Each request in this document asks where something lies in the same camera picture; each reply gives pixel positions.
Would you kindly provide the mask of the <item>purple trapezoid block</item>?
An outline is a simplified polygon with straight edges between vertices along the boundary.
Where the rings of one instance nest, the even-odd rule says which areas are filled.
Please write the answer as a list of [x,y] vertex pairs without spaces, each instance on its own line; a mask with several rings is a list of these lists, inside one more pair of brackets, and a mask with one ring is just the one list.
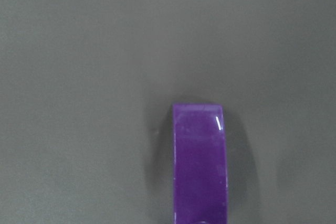
[[173,112],[174,223],[227,223],[228,179],[223,108],[176,103]]

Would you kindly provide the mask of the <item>brown paper table cover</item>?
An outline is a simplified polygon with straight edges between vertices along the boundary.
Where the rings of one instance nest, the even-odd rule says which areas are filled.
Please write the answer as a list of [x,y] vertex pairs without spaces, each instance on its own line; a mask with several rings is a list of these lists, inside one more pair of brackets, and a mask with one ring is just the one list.
[[172,223],[174,102],[229,223],[335,223],[335,0],[1,0],[1,223]]

